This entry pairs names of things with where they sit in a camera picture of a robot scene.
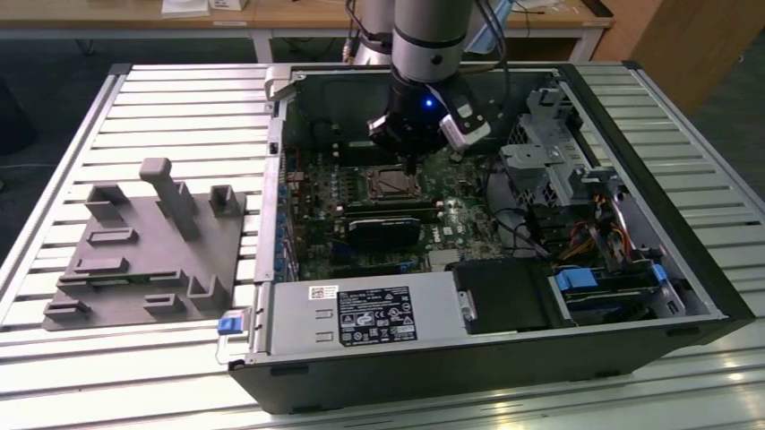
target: gray carpet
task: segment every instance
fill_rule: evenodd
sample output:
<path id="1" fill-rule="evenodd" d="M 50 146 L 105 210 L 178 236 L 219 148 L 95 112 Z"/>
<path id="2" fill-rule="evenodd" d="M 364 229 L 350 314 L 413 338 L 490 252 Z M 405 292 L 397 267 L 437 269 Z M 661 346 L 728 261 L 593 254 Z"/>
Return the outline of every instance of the gray carpet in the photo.
<path id="1" fill-rule="evenodd" d="M 0 41 L 0 77 L 14 91 L 38 129 L 39 138 L 22 152 L 0 157 L 0 167 L 59 162 L 86 115 L 109 68 L 115 63 L 253 63 L 250 42 L 210 40 L 105 40 L 97 54 L 83 56 L 71 40 Z M 277 61 L 338 61 L 342 41 L 290 46 L 274 42 Z M 760 35 L 744 63 L 731 72 L 695 118 L 703 133 L 731 160 L 760 195 L 765 195 L 765 36 Z M 54 167 L 0 168 L 0 260 L 6 257 Z"/>

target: metal slotted surface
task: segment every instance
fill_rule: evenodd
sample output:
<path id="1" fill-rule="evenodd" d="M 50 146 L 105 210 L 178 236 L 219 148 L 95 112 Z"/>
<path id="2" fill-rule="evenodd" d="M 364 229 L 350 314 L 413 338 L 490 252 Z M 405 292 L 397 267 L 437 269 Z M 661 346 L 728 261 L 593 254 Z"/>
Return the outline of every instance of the metal slotted surface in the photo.
<path id="1" fill-rule="evenodd" d="M 84 228 L 89 212 L 82 201 L 90 184 L 117 180 L 127 194 L 151 194 L 137 180 L 147 156 L 174 160 L 174 175 L 186 178 L 193 192 L 225 182 L 247 193 L 234 300 L 237 305 L 253 302 L 269 118 L 265 70 L 251 64 L 134 66 L 109 94 L 94 126 L 98 133 L 90 134 L 64 179 L 62 198 L 51 207 L 47 220 L 55 222 L 42 223 L 43 245 L 30 248 L 34 258 L 19 267 L 16 287 L 6 294 L 11 303 L 0 332 L 0 428 L 757 426 L 765 419 L 763 319 L 625 377 L 278 417 L 258 408 L 225 374 L 217 359 L 215 321 L 46 332 L 42 310 Z M 660 98 L 624 67 L 588 65 L 580 70 L 761 318 L 760 200 L 727 174 L 728 167 L 693 132 L 669 119 Z M 594 139 L 590 143 L 605 157 Z M 235 341 L 229 349 L 241 352 L 245 342 Z"/>

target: white sticker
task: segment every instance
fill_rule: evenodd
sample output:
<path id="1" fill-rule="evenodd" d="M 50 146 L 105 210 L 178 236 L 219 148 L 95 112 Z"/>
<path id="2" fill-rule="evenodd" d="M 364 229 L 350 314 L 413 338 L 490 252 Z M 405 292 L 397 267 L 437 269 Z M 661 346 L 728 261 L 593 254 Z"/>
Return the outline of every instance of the white sticker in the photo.
<path id="1" fill-rule="evenodd" d="M 309 300 L 337 298 L 337 285 L 314 285 L 309 287 Z"/>
<path id="2" fill-rule="evenodd" d="M 246 27 L 247 21 L 214 21 L 213 25 L 222 27 Z"/>

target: blue latch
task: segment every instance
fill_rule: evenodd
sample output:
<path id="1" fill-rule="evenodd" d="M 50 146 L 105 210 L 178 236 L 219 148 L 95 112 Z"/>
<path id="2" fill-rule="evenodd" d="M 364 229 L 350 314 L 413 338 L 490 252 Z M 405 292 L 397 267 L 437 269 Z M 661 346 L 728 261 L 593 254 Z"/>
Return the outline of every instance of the blue latch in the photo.
<path id="1" fill-rule="evenodd" d="M 659 283 L 664 284 L 668 281 L 668 272 L 665 271 L 664 266 L 661 264 L 655 264 L 651 269 L 655 272 L 655 275 L 657 275 Z"/>
<path id="2" fill-rule="evenodd" d="M 239 334 L 250 325 L 250 308 L 229 311 L 218 320 L 218 334 L 227 336 Z"/>
<path id="3" fill-rule="evenodd" d="M 245 318 L 242 316 L 225 316 L 218 320 L 218 334 L 226 336 L 229 334 L 242 333 L 242 326 Z"/>
<path id="4" fill-rule="evenodd" d="M 570 288 L 594 288 L 599 286 L 596 275 L 590 269 L 565 269 L 554 276 L 554 281 L 561 291 L 568 291 Z"/>

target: barcode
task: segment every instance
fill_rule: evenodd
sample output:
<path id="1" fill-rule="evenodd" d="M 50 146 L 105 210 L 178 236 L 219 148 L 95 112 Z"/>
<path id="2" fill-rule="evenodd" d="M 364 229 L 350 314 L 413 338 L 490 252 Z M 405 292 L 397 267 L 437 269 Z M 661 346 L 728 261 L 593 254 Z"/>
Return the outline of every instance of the barcode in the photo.
<path id="1" fill-rule="evenodd" d="M 392 332 L 396 333 L 412 333 L 414 330 L 416 330 L 414 325 L 400 325 L 398 327 L 392 328 Z"/>

